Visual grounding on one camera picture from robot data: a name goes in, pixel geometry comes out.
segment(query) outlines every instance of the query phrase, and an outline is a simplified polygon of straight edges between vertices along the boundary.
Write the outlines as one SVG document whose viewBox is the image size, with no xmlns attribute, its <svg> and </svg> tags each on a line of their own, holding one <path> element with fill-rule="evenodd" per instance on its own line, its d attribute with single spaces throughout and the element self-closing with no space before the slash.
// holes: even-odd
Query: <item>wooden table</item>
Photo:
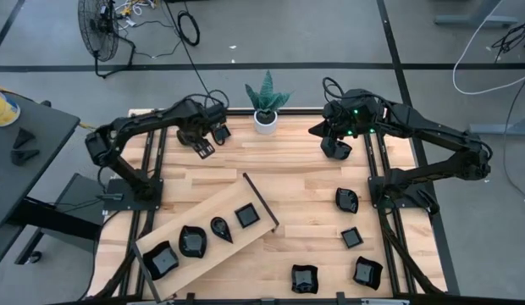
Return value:
<svg viewBox="0 0 525 305">
<path fill-rule="evenodd" d="M 241 179 L 244 172 L 253 179 L 281 223 L 274 233 L 255 240 L 181 289 L 179 299 L 188 292 L 195 292 L 197 299 L 335 298 L 337 291 L 343 291 L 348 298 L 392 296 L 378 215 L 368 192 L 364 141 L 361 137 L 346 139 L 353 147 L 350 157 L 345 161 L 329 160 L 319 147 L 320 138 L 307 133 L 321 120 L 318 115 L 281 115 L 277 131 L 263 136 L 255 132 L 252 117 L 229 116 L 227 126 L 232 137 L 224 146 L 215 146 L 216 153 L 204 160 L 191 148 L 182 147 L 176 139 L 176 129 L 169 128 L 162 168 L 163 203 L 154 228 Z M 157 153 L 158 132 L 155 137 L 150 164 Z M 123 158 L 135 168 L 141 167 L 145 140 L 146 135 L 133 137 L 123 152 Z M 391 167 L 415 166 L 408 140 L 390 136 L 385 140 Z M 377 149 L 376 159 L 378 172 L 383 173 Z M 359 196 L 357 214 L 341 212 L 335 206 L 337 187 L 352 189 Z M 444 290 L 445 279 L 427 214 L 420 208 L 403 208 L 401 217 L 409 253 L 431 281 Z M 102 231 L 89 295 L 102 289 L 122 261 L 130 221 L 131 212 L 122 212 Z M 354 226 L 364 243 L 348 250 L 340 232 Z M 354 263 L 361 255 L 384 266 L 381 286 L 376 291 L 352 279 Z M 395 259 L 401 290 L 405 292 L 404 272 L 396 253 Z M 317 295 L 291 291 L 293 264 L 318 267 Z M 131 272 L 130 292 L 135 291 L 135 268 L 137 263 Z M 144 296 L 152 298 L 147 285 Z"/>
</svg>

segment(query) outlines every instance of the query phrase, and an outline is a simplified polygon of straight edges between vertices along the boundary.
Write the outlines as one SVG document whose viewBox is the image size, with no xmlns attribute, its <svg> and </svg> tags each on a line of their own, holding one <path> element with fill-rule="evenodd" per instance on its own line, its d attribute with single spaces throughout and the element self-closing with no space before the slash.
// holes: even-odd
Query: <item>gray floor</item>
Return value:
<svg viewBox="0 0 525 305">
<path fill-rule="evenodd" d="M 15 0 L 0 1 L 0 29 Z M 471 11 L 476 1 L 386 1 L 402 63 L 454 63 L 471 29 L 438 27 L 435 14 Z M 88 65 L 76 15 L 77 2 L 26 0 L 0 48 L 0 65 Z M 171 6 L 174 12 L 182 4 Z M 189 3 L 201 26 L 202 42 L 190 53 L 196 63 L 358 62 L 390 63 L 379 11 L 368 0 L 212 0 Z M 525 20 L 525 0 L 506 1 L 499 13 Z M 136 22 L 160 19 L 159 9 L 145 9 Z M 482 30 L 464 58 L 467 63 L 489 63 L 495 50 L 487 47 L 506 30 Z M 159 25 L 130 29 L 129 38 L 139 51 L 166 53 L 178 38 Z M 121 64 L 128 49 L 120 47 L 107 64 Z M 525 50 L 502 56 L 501 62 L 525 62 Z M 136 64 L 188 63 L 182 47 L 171 57 L 137 56 Z M 248 107 L 244 83 L 258 84 L 263 70 L 202 71 L 210 88 L 227 92 L 233 107 Z M 277 90 L 294 92 L 289 106 L 322 106 L 320 81 L 334 77 L 344 88 L 362 87 L 399 102 L 400 91 L 392 70 L 277 69 Z M 515 80 L 525 71 L 460 71 L 459 86 L 481 90 Z M 406 71 L 413 105 L 425 117 L 457 129 L 470 123 L 504 123 L 517 86 L 476 97 L 454 90 L 450 71 Z M 129 108 L 166 107 L 202 87 L 192 71 L 124 72 L 107 80 L 92 72 L 0 73 L 0 85 L 37 101 L 48 99 L 55 108 L 76 114 L 86 123 L 99 125 L 125 115 Z M 525 89 L 511 122 L 525 115 Z M 44 201 L 54 200 L 73 173 L 94 177 L 83 146 L 85 132 L 78 130 L 31 192 Z M 461 293 L 467 296 L 525 299 L 525 202 L 507 183 L 502 167 L 499 136 L 483 139 L 495 150 L 492 174 L 487 180 L 435 183 L 451 256 Z M 525 137 L 508 140 L 509 170 L 525 190 Z M 425 145 L 429 162 L 449 153 Z M 87 252 L 47 238 L 38 249 L 44 259 L 15 266 L 13 261 L 31 233 L 14 244 L 0 265 L 0 303 L 42 304 L 77 298 L 91 272 Z"/>
</svg>

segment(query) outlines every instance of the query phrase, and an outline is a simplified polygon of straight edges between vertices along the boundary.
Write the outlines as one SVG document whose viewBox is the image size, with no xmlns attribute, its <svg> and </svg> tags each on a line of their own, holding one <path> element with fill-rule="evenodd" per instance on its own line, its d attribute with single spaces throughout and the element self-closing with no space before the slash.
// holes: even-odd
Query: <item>electric fan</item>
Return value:
<svg viewBox="0 0 525 305">
<path fill-rule="evenodd" d="M 129 69 L 136 48 L 134 42 L 119 35 L 113 4 L 113 0 L 78 0 L 78 24 L 82 40 L 95 59 L 95 74 L 102 78 Z M 112 59 L 118 51 L 119 40 L 129 43 L 131 47 L 129 63 L 106 74 L 99 74 L 97 60 L 106 62 Z"/>
</svg>

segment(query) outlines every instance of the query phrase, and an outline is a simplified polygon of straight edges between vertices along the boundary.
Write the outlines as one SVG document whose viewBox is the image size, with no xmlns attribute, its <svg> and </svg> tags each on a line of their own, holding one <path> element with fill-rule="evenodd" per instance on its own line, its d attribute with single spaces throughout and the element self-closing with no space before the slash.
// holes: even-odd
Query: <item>potted plant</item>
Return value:
<svg viewBox="0 0 525 305">
<path fill-rule="evenodd" d="M 270 71 L 266 71 L 260 93 L 247 84 L 246 92 L 255 108 L 255 130 L 264 135 L 273 133 L 278 125 L 278 109 L 287 103 L 290 93 L 274 93 Z"/>
</svg>

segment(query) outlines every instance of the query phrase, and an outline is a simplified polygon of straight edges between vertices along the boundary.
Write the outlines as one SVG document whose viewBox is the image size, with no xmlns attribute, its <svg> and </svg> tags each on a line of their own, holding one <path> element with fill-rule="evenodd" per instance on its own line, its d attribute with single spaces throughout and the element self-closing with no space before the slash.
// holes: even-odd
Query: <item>green leaves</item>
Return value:
<svg viewBox="0 0 525 305">
<path fill-rule="evenodd" d="M 266 71 L 260 93 L 254 92 L 249 85 L 246 85 L 246 93 L 251 99 L 253 107 L 257 111 L 267 114 L 283 107 L 290 98 L 290 93 L 274 93 L 274 83 L 270 71 Z"/>
</svg>

